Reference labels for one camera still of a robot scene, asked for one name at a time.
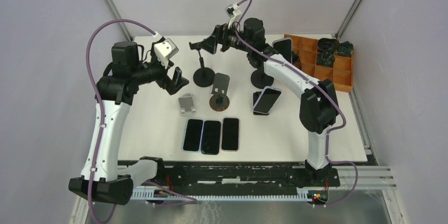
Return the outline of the silver folding phone stand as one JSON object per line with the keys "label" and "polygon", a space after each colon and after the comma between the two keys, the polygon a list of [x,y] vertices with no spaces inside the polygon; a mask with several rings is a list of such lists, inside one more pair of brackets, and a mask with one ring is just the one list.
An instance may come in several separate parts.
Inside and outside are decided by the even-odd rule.
{"label": "silver folding phone stand", "polygon": [[178,98],[178,102],[180,105],[180,114],[182,117],[191,117],[196,115],[197,109],[194,104],[193,94],[183,94]]}

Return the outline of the black round-base stand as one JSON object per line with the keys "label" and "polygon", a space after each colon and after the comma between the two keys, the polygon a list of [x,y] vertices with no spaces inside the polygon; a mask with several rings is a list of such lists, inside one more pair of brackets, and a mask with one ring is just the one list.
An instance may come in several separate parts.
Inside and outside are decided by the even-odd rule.
{"label": "black round-base stand", "polygon": [[227,74],[216,73],[211,91],[209,105],[214,111],[224,111],[230,105],[230,99],[227,91],[230,83],[230,77]]}

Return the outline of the black smartphone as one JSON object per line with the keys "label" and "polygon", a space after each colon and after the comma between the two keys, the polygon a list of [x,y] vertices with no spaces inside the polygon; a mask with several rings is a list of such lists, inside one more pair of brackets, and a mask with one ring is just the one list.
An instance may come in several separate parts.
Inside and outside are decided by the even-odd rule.
{"label": "black smartphone", "polygon": [[220,149],[221,122],[206,120],[203,125],[201,153],[217,155]]}

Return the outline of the light blue smartphone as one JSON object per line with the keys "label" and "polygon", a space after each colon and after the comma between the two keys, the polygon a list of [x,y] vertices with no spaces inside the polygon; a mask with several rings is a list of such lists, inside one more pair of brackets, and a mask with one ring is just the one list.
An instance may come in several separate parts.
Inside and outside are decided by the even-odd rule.
{"label": "light blue smartphone", "polygon": [[186,152],[198,152],[201,148],[204,121],[189,119],[186,123],[182,149]]}

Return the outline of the black folding stand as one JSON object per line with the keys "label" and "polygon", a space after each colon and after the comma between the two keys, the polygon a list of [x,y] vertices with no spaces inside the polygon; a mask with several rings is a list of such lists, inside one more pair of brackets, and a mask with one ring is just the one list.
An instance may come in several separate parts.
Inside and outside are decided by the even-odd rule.
{"label": "black folding stand", "polygon": [[253,93],[253,115],[268,116],[268,105],[263,98],[262,91],[256,91]]}

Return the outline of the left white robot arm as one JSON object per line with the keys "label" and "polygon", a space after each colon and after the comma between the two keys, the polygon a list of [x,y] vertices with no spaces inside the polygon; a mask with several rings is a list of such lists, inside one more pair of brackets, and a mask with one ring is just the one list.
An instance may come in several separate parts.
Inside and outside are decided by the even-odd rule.
{"label": "left white robot arm", "polygon": [[84,199],[126,205],[135,187],[146,180],[161,185],[166,179],[166,171],[158,167],[162,163],[159,157],[144,156],[130,167],[118,169],[124,123],[139,87],[156,82],[173,95],[189,84],[179,67],[175,67],[172,78],[167,75],[174,66],[170,58],[179,51],[171,39],[152,43],[149,62],[140,59],[139,48],[136,42],[115,43],[112,61],[96,84],[99,95],[91,147],[81,175],[71,178],[68,185],[69,191]]}

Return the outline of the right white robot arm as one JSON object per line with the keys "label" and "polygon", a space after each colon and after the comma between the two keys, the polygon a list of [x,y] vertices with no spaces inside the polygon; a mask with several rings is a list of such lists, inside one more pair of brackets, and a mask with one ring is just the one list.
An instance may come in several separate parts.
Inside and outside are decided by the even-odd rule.
{"label": "right white robot arm", "polygon": [[245,51],[252,67],[279,81],[300,99],[298,117],[309,136],[305,179],[312,186],[320,185],[331,169],[329,133],[335,129],[337,116],[342,114],[333,82],[309,76],[289,62],[291,54],[283,55],[269,45],[262,20],[251,17],[244,21],[242,30],[238,27],[238,23],[216,25],[209,37],[190,44],[190,48],[210,54],[229,48]]}

